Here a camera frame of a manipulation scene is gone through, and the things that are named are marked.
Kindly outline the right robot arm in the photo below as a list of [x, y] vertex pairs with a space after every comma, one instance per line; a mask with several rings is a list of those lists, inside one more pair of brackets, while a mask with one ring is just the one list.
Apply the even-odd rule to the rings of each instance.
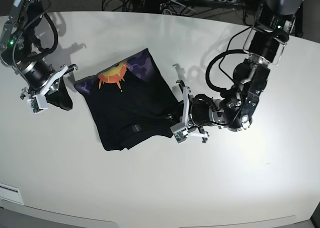
[[[71, 109], [72, 100], [64, 83], [64, 75], [76, 70], [77, 65], [62, 65], [59, 69], [45, 63], [44, 58], [58, 46], [56, 26], [48, 15], [50, 0], [14, 0], [0, 36], [0, 61], [13, 68], [27, 83], [21, 99], [43, 97], [50, 104]], [[53, 45], [42, 47], [35, 28], [46, 20], [53, 33]]]

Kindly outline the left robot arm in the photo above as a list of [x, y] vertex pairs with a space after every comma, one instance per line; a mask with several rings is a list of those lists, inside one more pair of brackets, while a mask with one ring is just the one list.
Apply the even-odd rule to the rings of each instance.
[[[190, 136], [199, 137], [206, 143], [209, 134], [204, 130], [205, 126], [227, 128], [233, 132], [250, 128], [260, 95], [268, 82], [269, 66], [278, 64], [303, 1], [262, 0], [243, 48], [226, 49], [210, 61], [205, 71], [205, 82], [220, 94], [221, 99], [205, 94], [194, 96], [183, 80], [177, 80], [182, 92], [183, 110], [180, 122], [172, 126], [171, 131], [178, 143]], [[214, 85], [210, 80], [214, 64], [233, 54], [247, 55], [233, 71], [233, 85], [229, 89]]]

